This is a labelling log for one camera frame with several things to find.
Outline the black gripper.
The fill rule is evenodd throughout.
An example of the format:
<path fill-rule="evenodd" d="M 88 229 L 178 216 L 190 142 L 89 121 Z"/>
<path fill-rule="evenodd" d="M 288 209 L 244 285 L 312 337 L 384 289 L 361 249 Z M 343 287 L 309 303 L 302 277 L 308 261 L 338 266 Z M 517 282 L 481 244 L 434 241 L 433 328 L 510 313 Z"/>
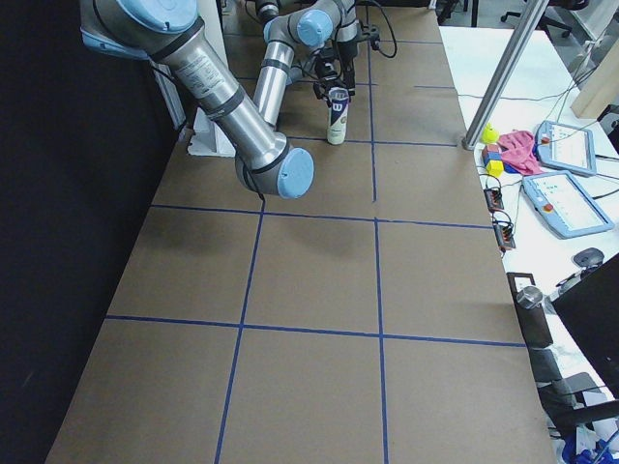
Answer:
<path fill-rule="evenodd" d="M 337 42 L 339 62 L 342 68 L 353 68 L 354 59 L 358 56 L 358 43 L 356 40 Z"/>
<path fill-rule="evenodd" d="M 313 92 L 320 101 L 329 104 L 328 89 L 323 83 L 333 83 L 339 78 L 336 68 L 336 57 L 333 53 L 319 53 L 315 58 L 315 73 L 318 81 L 312 84 Z M 345 64 L 342 68 L 342 82 L 350 97 L 356 95 L 355 68 L 353 64 Z"/>

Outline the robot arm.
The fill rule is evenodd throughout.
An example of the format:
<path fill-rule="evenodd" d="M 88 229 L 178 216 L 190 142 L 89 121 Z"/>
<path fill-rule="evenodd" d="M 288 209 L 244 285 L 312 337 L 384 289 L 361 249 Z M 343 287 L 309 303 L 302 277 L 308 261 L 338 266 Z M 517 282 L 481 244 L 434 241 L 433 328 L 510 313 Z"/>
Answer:
<path fill-rule="evenodd" d="M 359 22 L 351 1 L 316 1 L 281 15 L 279 3 L 259 1 L 267 50 L 249 97 L 205 36 L 194 1 L 82 1 L 84 44 L 99 53 L 166 65 L 236 150 L 239 181 L 259 194 L 299 198 L 313 181 L 310 153 L 275 130 L 295 46 L 343 47 L 347 87 L 353 87 Z"/>
<path fill-rule="evenodd" d="M 281 15 L 281 1 L 257 1 L 255 12 L 263 24 L 267 44 L 253 95 L 261 116 L 273 125 L 279 114 L 286 86 L 291 82 L 295 47 L 317 49 L 333 37 L 345 18 L 340 1 L 317 1 L 294 13 Z"/>

